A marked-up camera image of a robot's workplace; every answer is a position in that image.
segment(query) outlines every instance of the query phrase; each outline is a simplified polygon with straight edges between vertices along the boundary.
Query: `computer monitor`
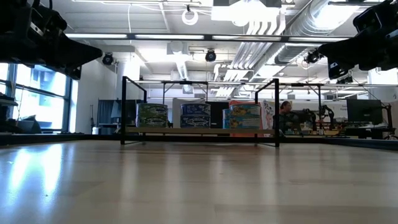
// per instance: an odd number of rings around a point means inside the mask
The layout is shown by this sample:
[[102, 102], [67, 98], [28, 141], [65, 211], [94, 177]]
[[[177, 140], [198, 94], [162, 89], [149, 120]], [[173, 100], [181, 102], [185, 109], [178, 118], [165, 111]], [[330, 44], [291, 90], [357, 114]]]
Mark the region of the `computer monitor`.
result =
[[383, 122], [380, 100], [347, 100], [347, 113], [349, 122]]

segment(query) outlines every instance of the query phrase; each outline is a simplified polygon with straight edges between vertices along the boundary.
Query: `white wall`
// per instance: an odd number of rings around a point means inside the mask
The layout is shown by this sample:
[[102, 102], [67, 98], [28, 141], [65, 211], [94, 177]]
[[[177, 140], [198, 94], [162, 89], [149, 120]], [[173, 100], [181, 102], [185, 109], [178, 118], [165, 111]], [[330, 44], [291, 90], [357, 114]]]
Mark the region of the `white wall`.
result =
[[98, 100], [116, 99], [116, 78], [114, 72], [97, 60], [83, 66], [81, 80], [78, 82], [76, 120], [71, 120], [71, 123], [75, 123], [76, 132], [91, 134], [90, 105], [93, 105], [93, 117], [96, 123]]

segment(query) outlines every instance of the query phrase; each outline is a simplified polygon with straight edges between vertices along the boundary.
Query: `window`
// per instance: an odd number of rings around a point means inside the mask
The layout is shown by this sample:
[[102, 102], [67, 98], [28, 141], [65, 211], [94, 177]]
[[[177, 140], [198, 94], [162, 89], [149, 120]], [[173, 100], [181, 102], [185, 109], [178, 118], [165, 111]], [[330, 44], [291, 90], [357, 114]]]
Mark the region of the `window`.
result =
[[0, 80], [7, 80], [8, 64], [0, 63]]
[[0, 83], [0, 93], [6, 94], [6, 85], [3, 83]]
[[12, 118], [22, 119], [36, 115], [42, 129], [62, 129], [63, 98], [46, 96], [18, 88], [16, 101], [19, 104], [13, 111]]
[[67, 77], [64, 74], [54, 72], [43, 66], [36, 65], [29, 68], [25, 65], [17, 67], [17, 84], [49, 91], [63, 96]]

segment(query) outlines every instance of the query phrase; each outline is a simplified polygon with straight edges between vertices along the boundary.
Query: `ceiling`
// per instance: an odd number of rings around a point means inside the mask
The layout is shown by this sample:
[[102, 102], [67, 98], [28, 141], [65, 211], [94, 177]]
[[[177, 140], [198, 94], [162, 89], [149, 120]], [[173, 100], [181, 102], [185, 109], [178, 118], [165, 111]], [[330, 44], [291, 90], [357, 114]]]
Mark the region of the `ceiling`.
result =
[[[132, 5], [129, 9], [128, 4], [101, 4], [92, 2], [77, 2], [78, 0], [53, 0], [53, 8], [68, 22], [68, 33], [77, 32], [130, 32], [128, 23], [128, 10], [130, 16], [131, 32], [134, 33], [173, 33], [173, 34], [245, 34], [248, 26], [238, 27], [230, 21], [212, 21], [211, 17], [205, 14], [199, 14], [198, 22], [193, 26], [188, 26], [182, 22], [182, 10], [184, 6], [164, 5], [165, 15], [163, 17], [160, 11], [160, 5]], [[204, 11], [210, 11], [212, 0], [204, 0], [202, 7], [192, 7]], [[308, 3], [308, 0], [294, 1], [295, 7], [288, 8], [286, 12], [286, 21], [289, 22], [299, 10]], [[330, 35], [336, 36], [354, 36], [356, 31], [352, 26], [352, 19], [358, 14], [354, 14], [347, 22], [337, 28]], [[175, 62], [167, 62], [162, 59], [165, 55], [167, 41], [128, 41], [128, 40], [92, 40], [88, 42], [91, 45], [133, 45], [142, 55], [145, 61], [145, 67], [142, 69], [146, 77], [153, 74], [170, 74], [176, 70]], [[230, 62], [240, 43], [236, 42], [189, 42], [189, 52], [193, 53], [191, 61], [188, 61], [188, 70], [212, 72], [215, 63], [205, 62], [207, 49], [215, 49], [217, 53], [216, 62]], [[119, 54], [119, 60], [128, 58], [129, 53]], [[301, 60], [293, 63], [293, 66], [283, 69], [283, 78], [303, 80], [311, 78], [312, 80], [322, 81], [328, 77], [326, 66], [327, 61], [322, 60], [316, 65], [307, 68]], [[367, 72], [354, 71], [354, 77], [359, 82], [367, 81]]]

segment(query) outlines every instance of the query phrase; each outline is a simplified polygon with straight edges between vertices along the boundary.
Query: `shelf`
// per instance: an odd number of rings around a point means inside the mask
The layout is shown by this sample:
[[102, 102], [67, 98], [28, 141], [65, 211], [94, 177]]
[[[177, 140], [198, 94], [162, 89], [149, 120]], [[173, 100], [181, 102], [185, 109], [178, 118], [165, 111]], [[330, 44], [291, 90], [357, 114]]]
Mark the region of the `shelf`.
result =
[[127, 133], [162, 133], [162, 134], [273, 134], [274, 130], [262, 129], [219, 129], [219, 128], [130, 128]]

